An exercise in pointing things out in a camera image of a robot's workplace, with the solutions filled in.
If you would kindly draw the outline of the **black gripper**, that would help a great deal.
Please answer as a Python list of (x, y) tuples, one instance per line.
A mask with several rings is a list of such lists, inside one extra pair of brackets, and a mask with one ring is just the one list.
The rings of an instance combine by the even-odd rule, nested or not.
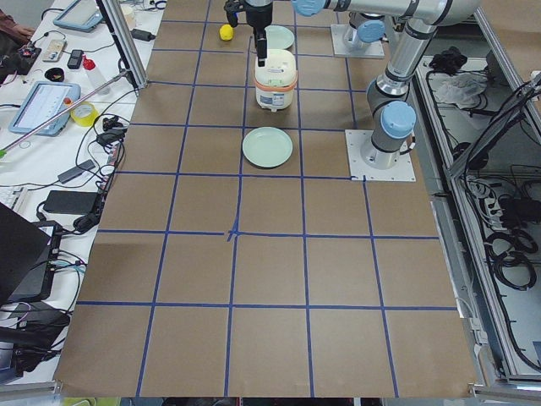
[(227, 0), (224, 4), (228, 24), (238, 26), (238, 14), (246, 13), (247, 24), (254, 29), (257, 64), (264, 67), (267, 59), (267, 37), (265, 27), (272, 22), (271, 0)]

